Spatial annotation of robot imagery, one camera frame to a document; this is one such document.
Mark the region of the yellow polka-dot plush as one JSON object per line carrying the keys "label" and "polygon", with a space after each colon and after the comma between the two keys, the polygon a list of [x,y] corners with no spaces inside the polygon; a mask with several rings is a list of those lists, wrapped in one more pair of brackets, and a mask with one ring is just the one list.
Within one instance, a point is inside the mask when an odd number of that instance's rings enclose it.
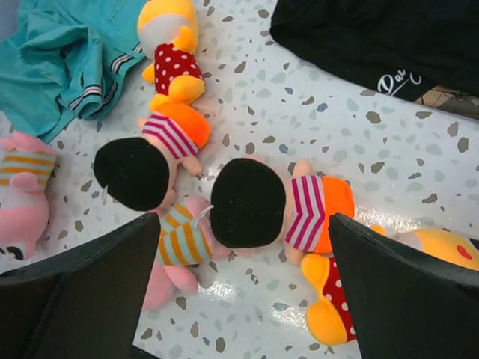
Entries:
{"label": "yellow polka-dot plush", "polygon": [[152,61],[142,73],[156,91],[150,110],[167,102],[190,105],[197,100],[205,84],[195,58],[198,18],[193,2],[147,1],[138,17],[137,33],[144,54]]}
{"label": "yellow polka-dot plush", "polygon": [[318,342],[356,340],[364,358],[478,356],[477,239],[434,228],[389,238],[341,216],[330,229],[333,255],[300,263]]}

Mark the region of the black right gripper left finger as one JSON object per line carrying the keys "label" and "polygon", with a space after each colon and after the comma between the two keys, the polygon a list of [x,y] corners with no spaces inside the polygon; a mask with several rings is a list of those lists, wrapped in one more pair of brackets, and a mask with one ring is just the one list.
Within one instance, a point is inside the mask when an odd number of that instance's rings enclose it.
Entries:
{"label": "black right gripper left finger", "polygon": [[160,222],[104,236],[1,275],[2,358],[151,358],[133,340]]}

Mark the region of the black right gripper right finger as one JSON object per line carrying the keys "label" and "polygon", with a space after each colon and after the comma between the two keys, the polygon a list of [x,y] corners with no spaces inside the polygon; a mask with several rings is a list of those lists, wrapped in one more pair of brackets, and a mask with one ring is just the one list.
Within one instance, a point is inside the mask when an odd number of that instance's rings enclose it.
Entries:
{"label": "black right gripper right finger", "polygon": [[363,358],[478,357],[478,271],[342,214],[329,234]]}

